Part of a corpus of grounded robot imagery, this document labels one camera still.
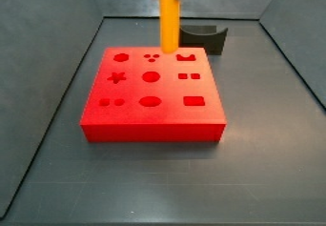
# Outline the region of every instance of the red shape sorter block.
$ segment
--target red shape sorter block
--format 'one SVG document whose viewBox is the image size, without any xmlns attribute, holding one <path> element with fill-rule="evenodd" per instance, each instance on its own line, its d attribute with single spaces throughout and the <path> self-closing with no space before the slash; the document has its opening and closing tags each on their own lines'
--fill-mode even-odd
<svg viewBox="0 0 326 226">
<path fill-rule="evenodd" d="M 216 141 L 227 121 L 201 48 L 108 48 L 80 126 L 88 141 Z"/>
</svg>

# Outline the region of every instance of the black object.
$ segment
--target black object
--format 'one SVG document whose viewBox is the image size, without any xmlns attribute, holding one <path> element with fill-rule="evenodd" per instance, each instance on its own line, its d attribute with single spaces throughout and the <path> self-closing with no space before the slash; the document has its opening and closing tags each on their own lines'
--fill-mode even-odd
<svg viewBox="0 0 326 226">
<path fill-rule="evenodd" d="M 221 55 L 228 28 L 216 31 L 216 26 L 183 25 L 179 28 L 181 47 L 204 47 L 207 54 Z"/>
</svg>

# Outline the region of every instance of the gray floor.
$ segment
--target gray floor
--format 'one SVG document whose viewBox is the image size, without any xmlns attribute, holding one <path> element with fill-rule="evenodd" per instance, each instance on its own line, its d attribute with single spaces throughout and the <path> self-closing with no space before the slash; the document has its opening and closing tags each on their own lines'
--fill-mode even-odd
<svg viewBox="0 0 326 226">
<path fill-rule="evenodd" d="M 5 222 L 326 222 L 326 118 L 258 22 L 209 57 L 220 143 L 88 144 L 79 119 L 103 51 L 157 45 L 156 19 L 107 19 Z"/>
</svg>

